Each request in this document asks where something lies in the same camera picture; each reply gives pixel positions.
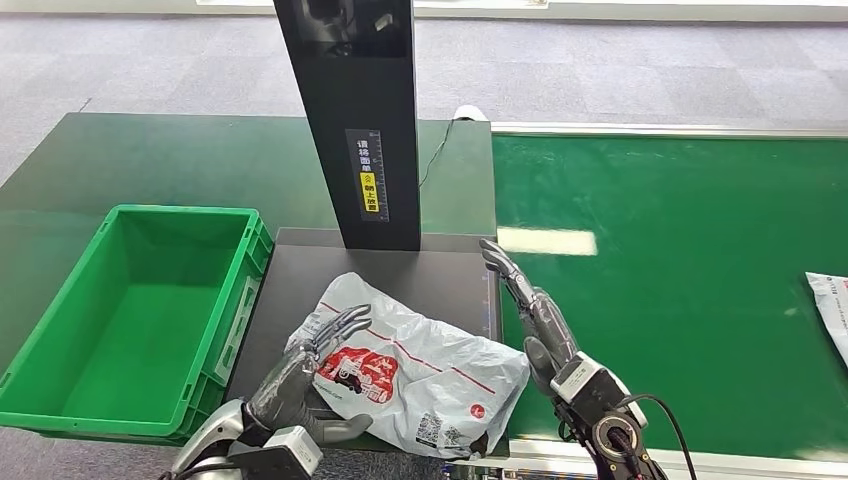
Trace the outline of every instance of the black cable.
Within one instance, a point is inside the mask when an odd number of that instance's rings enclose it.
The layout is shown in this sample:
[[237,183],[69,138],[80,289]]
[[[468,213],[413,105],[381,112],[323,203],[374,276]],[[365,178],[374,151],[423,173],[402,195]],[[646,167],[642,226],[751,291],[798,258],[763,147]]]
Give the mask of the black cable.
[[445,143],[448,141],[448,135],[450,135],[451,128],[453,128],[453,122],[455,121],[456,119],[452,118],[450,123],[448,123],[448,128],[445,129],[445,136],[442,138],[442,143],[436,147],[436,151],[433,152],[433,156],[430,158],[430,161],[427,162],[427,170],[424,172],[424,180],[421,180],[418,184],[418,188],[421,188],[421,186],[424,185],[424,182],[427,181],[427,177],[430,176],[430,166],[433,165],[433,162],[435,162],[439,154],[442,153],[442,149],[445,148]]
[[235,463],[214,463],[212,465],[198,465],[196,467],[189,468],[188,470],[174,475],[171,472],[165,472],[162,475],[159,475],[157,480],[188,480],[194,475],[203,472],[214,472],[216,470],[235,470],[239,467]]
[[565,420],[561,420],[559,422],[559,428],[557,429],[557,433],[559,433],[559,438],[561,438],[563,442],[568,441],[568,438],[565,436]]
[[656,395],[652,395],[650,393],[640,393],[638,395],[628,395],[624,397],[624,399],[618,403],[615,408],[621,408],[628,403],[638,402],[639,400],[648,399],[653,400],[663,409],[665,415],[668,417],[671,422],[671,426],[674,427],[674,433],[677,435],[677,440],[680,442],[680,449],[683,450],[683,456],[686,458],[686,467],[689,468],[689,476],[692,477],[692,480],[698,480],[698,477],[695,475],[695,465],[692,464],[692,456],[689,454],[689,447],[686,445],[686,439],[683,438],[683,430],[680,428],[680,424],[677,423],[677,419],[674,417],[674,414],[671,413],[671,408],[660,400]]

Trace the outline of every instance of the plastic bag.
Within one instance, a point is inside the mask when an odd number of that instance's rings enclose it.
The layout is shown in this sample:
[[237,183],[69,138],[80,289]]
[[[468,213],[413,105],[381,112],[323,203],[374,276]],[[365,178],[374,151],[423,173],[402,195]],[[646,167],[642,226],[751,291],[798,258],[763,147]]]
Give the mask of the plastic bag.
[[330,408],[345,419],[370,414],[368,432],[409,453],[491,453],[530,375],[524,353],[413,312],[355,273],[333,280],[289,344],[364,303],[371,304],[371,327],[340,345],[315,375]]
[[807,272],[824,326],[848,366],[848,278]]

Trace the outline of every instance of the robotic thumb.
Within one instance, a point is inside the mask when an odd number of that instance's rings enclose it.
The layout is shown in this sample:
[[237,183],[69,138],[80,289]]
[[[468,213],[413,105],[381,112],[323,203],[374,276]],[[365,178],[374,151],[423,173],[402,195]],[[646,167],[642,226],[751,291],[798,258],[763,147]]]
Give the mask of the robotic thumb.
[[556,369],[548,349],[538,338],[526,337],[524,339],[524,353],[530,361],[530,372],[533,375],[533,382],[536,383],[536,387],[542,392],[542,395],[555,397],[556,392],[551,388],[551,380],[556,375]]
[[370,415],[357,415],[350,420],[315,420],[309,434],[315,443],[327,444],[353,440],[374,423]]

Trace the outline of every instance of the yellow label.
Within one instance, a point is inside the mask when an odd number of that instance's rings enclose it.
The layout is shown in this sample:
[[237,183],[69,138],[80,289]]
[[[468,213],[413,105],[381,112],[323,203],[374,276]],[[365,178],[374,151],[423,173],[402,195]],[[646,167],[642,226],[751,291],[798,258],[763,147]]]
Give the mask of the yellow label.
[[379,212],[380,203],[377,201],[377,178],[373,172],[359,172],[359,183],[362,184],[362,200],[366,212]]

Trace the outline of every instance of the red printed logo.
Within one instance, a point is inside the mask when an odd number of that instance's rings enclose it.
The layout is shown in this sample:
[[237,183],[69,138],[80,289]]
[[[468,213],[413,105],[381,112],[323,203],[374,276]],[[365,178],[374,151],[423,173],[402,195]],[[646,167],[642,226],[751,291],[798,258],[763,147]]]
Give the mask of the red printed logo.
[[394,393],[392,381],[397,369],[397,360],[392,357],[367,348],[342,347],[327,357],[318,374],[357,395],[364,393],[374,403],[386,403]]
[[485,415],[485,414],[486,414],[486,409],[483,408],[483,405],[480,405],[479,403],[475,403],[474,405],[471,405],[471,415],[474,418],[483,418],[483,415]]

